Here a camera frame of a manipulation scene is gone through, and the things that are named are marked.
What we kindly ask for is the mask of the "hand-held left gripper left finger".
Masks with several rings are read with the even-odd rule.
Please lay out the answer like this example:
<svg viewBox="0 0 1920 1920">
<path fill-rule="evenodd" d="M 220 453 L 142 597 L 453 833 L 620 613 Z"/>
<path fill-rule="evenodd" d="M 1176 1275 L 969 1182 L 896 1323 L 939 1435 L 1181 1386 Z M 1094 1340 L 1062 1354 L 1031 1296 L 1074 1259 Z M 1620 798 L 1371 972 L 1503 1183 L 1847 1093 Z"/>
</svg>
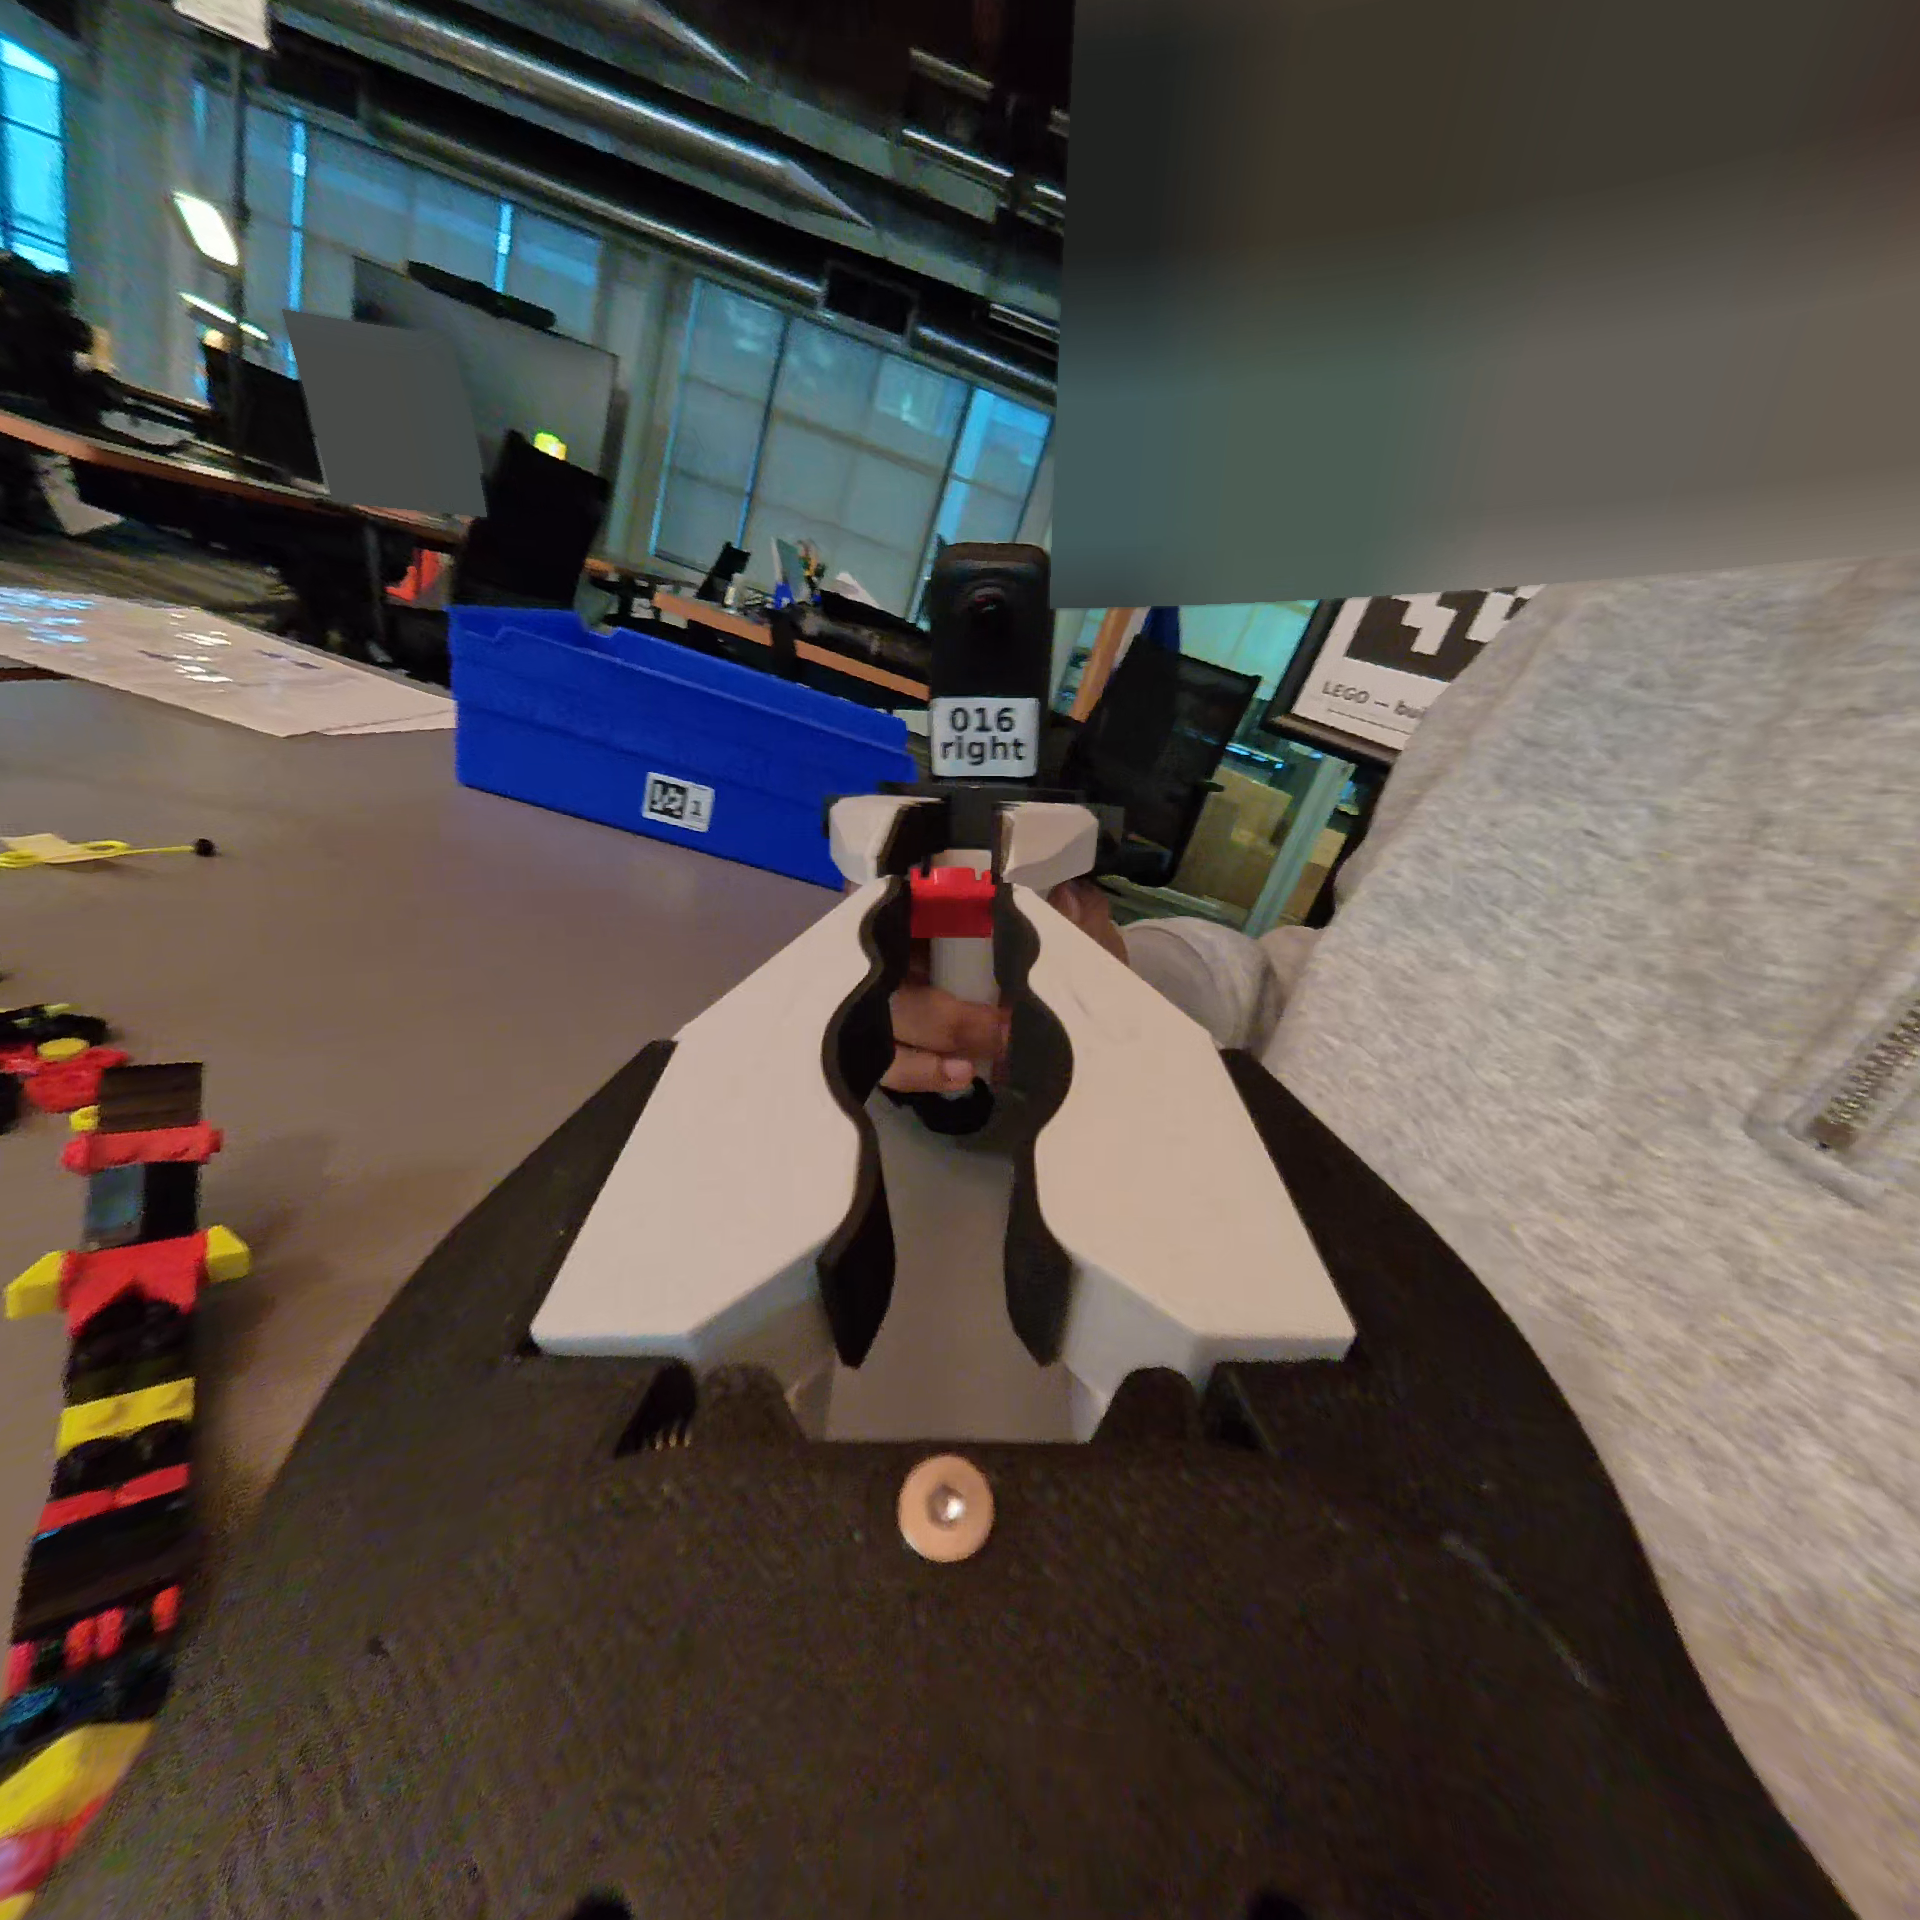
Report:
<svg viewBox="0 0 1920 1920">
<path fill-rule="evenodd" d="M 754 1368 L 809 1437 L 871 1354 L 895 1235 L 868 1105 L 909 950 L 900 877 L 868 882 L 687 1022 L 529 1336 L 546 1356 Z"/>
</svg>

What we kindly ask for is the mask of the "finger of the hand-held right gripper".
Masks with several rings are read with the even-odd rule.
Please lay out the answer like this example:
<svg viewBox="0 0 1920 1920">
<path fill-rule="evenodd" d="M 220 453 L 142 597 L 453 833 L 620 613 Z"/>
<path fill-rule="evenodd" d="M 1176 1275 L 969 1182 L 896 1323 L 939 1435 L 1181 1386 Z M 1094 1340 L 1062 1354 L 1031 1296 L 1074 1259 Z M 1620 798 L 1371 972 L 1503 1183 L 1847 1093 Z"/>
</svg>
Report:
<svg viewBox="0 0 1920 1920">
<path fill-rule="evenodd" d="M 940 799 L 858 796 L 829 807 L 829 854 L 849 887 L 907 874 L 940 853 Z"/>
<path fill-rule="evenodd" d="M 1094 873 L 1104 819 L 1080 802 L 1001 804 L 1001 884 L 1058 887 Z"/>
</svg>

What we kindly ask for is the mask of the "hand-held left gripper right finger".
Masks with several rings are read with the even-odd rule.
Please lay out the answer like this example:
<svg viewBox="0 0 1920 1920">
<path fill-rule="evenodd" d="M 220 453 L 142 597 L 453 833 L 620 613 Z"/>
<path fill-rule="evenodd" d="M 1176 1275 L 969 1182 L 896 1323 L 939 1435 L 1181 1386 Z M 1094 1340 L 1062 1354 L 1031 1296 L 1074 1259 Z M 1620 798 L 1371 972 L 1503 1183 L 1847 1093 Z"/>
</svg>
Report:
<svg viewBox="0 0 1920 1920">
<path fill-rule="evenodd" d="M 1090 1443 L 1136 1371 L 1341 1361 L 1355 1320 L 1223 1053 L 1039 893 L 1001 884 L 1016 1097 L 1003 1291 Z"/>
</svg>

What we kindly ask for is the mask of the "black red yellow lego build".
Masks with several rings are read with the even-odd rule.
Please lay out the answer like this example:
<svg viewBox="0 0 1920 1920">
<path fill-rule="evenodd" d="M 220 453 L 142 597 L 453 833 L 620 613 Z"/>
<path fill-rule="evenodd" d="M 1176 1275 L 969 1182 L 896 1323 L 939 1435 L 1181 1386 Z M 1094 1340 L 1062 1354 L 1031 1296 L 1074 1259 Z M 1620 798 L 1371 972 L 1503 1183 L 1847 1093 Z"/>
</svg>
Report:
<svg viewBox="0 0 1920 1920">
<path fill-rule="evenodd" d="M 212 1287 L 252 1268 L 201 1209 L 223 1131 L 197 1062 L 110 1068 L 65 1120 L 79 1236 L 7 1287 L 54 1318 L 63 1373 L 46 1500 L 4 1644 L 3 1914 L 27 1915 L 152 1735 L 199 1562 L 197 1345 Z"/>
</svg>

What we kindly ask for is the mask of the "person's right forearm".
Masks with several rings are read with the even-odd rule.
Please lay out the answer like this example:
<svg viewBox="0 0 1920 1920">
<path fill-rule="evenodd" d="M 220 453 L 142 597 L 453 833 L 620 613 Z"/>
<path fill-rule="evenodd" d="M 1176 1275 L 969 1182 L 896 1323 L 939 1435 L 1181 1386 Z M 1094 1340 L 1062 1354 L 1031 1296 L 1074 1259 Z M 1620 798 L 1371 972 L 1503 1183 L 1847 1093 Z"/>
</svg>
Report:
<svg viewBox="0 0 1920 1920">
<path fill-rule="evenodd" d="M 1266 1056 L 1320 933 L 1261 936 L 1199 917 L 1151 917 L 1117 930 L 1128 968 L 1208 1032 L 1220 1050 Z"/>
</svg>

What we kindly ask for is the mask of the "small red black lego assembly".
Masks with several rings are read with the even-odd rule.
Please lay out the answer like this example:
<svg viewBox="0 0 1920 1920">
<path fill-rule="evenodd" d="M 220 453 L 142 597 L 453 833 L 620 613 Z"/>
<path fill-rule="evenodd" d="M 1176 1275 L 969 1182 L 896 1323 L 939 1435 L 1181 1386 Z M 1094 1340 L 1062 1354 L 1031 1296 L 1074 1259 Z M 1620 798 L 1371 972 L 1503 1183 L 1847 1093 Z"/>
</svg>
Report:
<svg viewBox="0 0 1920 1920">
<path fill-rule="evenodd" d="M 27 1110 L 73 1114 L 95 1102 L 102 1077 L 127 1065 L 107 1020 L 68 1003 L 3 1010 L 3 1133 Z"/>
</svg>

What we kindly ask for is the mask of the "yellow lego rod piece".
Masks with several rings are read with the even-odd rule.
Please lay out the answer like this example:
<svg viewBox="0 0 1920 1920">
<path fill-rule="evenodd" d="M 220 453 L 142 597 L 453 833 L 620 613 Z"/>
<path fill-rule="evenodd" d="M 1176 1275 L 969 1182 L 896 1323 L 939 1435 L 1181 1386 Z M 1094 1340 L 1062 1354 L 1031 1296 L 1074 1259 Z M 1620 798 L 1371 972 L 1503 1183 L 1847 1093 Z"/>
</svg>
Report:
<svg viewBox="0 0 1920 1920">
<path fill-rule="evenodd" d="M 174 854 L 218 857 L 218 845 L 207 838 L 197 838 L 190 843 L 131 843 L 126 839 L 70 842 L 52 833 L 35 833 L 3 839 L 3 873 L 85 869 Z"/>
</svg>

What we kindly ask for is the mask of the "person's right hand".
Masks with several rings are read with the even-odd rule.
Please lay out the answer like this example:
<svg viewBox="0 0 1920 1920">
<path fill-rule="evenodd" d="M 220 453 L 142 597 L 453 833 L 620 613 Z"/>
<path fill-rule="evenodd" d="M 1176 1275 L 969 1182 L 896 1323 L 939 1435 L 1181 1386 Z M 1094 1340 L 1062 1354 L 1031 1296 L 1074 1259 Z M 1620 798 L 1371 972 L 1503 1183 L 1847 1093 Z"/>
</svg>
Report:
<svg viewBox="0 0 1920 1920">
<path fill-rule="evenodd" d="M 1122 965 L 1132 964 L 1111 903 L 1091 878 L 1061 884 L 1048 901 Z M 972 1003 L 937 988 L 929 978 L 929 944 L 914 941 L 890 996 L 890 1029 L 895 1051 L 882 1089 L 900 1096 L 964 1093 L 977 1077 L 996 1077 L 1007 1017 L 998 1003 Z"/>
</svg>

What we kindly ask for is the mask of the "black office chair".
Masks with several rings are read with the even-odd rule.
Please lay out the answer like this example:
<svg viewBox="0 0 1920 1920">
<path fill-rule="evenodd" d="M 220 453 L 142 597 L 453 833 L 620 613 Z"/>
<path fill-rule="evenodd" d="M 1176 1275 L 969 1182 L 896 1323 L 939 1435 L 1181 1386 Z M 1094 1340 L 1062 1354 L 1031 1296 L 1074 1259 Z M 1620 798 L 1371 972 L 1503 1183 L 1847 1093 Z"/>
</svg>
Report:
<svg viewBox="0 0 1920 1920">
<path fill-rule="evenodd" d="M 1072 736 L 1062 780 L 1101 819 L 1094 877 L 1167 885 L 1257 676 L 1137 637 Z"/>
<path fill-rule="evenodd" d="M 451 602 L 574 610 L 612 484 L 511 428 L 485 476 L 485 510 L 453 566 Z"/>
</svg>

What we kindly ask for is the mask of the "cluttered wooden desk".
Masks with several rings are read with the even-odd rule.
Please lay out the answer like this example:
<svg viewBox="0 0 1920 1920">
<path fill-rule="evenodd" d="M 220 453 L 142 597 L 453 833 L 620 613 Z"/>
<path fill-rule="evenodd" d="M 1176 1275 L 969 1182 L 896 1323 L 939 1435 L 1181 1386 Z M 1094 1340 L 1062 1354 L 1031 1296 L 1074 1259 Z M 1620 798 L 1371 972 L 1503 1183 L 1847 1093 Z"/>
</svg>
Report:
<svg viewBox="0 0 1920 1920">
<path fill-rule="evenodd" d="M 655 566 L 592 556 L 609 628 L 877 707 L 926 707 L 928 634 L 863 601 L 820 590 L 809 555 L 777 543 L 777 590 L 747 580 L 750 550 L 724 540 L 697 582 Z"/>
</svg>

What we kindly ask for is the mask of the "large blue plastic bin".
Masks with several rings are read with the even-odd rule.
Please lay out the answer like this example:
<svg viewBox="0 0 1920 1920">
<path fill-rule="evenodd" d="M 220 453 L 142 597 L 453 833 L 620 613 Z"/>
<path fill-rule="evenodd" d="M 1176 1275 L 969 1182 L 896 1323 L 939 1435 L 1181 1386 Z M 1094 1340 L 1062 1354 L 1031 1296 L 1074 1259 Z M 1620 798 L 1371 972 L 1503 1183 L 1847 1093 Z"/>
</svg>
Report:
<svg viewBox="0 0 1920 1920">
<path fill-rule="evenodd" d="M 574 612 L 447 613 L 473 791 L 835 887 L 829 807 L 914 781 L 906 725 Z"/>
</svg>

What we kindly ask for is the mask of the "framed marker sign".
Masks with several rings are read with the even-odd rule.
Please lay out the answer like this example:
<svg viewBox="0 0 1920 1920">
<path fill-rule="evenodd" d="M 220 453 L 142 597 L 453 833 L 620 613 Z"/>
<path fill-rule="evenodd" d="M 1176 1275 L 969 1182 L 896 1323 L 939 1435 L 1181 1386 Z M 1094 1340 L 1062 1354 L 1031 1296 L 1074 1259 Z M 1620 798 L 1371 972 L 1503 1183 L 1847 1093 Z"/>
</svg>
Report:
<svg viewBox="0 0 1920 1920">
<path fill-rule="evenodd" d="M 1540 585 L 1323 599 L 1261 713 L 1261 732 L 1329 737 L 1339 750 L 1385 764 L 1432 702 Z"/>
</svg>

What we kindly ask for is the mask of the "grey hooded sweatshirt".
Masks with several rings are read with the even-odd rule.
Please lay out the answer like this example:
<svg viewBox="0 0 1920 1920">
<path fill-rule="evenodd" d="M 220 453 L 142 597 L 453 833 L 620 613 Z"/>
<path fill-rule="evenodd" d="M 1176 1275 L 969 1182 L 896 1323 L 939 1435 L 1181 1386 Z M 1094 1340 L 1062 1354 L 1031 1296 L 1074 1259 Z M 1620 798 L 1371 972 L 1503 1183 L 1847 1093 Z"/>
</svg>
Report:
<svg viewBox="0 0 1920 1920">
<path fill-rule="evenodd" d="M 1519 1323 L 1865 1915 L 1916 1915 L 1916 667 L 1916 556 L 1545 590 L 1266 1051 Z"/>
</svg>

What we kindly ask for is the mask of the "white printed paper sheets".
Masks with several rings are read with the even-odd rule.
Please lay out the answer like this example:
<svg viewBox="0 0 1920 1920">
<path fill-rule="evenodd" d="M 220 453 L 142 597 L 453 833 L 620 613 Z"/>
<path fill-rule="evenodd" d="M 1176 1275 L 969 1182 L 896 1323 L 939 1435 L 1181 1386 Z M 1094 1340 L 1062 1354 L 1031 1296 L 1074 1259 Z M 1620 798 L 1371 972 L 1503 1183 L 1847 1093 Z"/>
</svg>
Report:
<svg viewBox="0 0 1920 1920">
<path fill-rule="evenodd" d="M 204 610 L 3 588 L 3 656 L 272 737 L 448 732 L 451 695 Z"/>
</svg>

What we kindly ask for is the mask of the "long wooden desk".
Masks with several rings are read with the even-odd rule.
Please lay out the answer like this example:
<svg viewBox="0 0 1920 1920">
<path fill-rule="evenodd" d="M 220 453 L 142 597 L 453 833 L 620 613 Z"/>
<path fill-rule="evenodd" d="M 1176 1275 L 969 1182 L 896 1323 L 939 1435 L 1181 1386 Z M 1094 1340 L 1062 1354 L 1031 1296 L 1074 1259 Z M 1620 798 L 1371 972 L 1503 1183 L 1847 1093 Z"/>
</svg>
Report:
<svg viewBox="0 0 1920 1920">
<path fill-rule="evenodd" d="M 332 500 L 325 491 L 305 481 L 278 481 L 242 472 L 232 463 L 188 456 L 149 444 L 124 442 L 110 434 L 81 432 L 59 421 L 35 419 L 25 412 L 3 410 L 3 434 L 8 442 L 30 447 L 73 463 L 135 474 L 148 481 L 166 481 L 199 492 L 223 492 L 252 506 L 275 506 L 327 517 L 348 517 L 391 533 L 421 547 L 441 553 L 460 550 L 465 540 L 465 521 L 457 517 L 417 515 L 396 507 L 352 506 Z"/>
</svg>

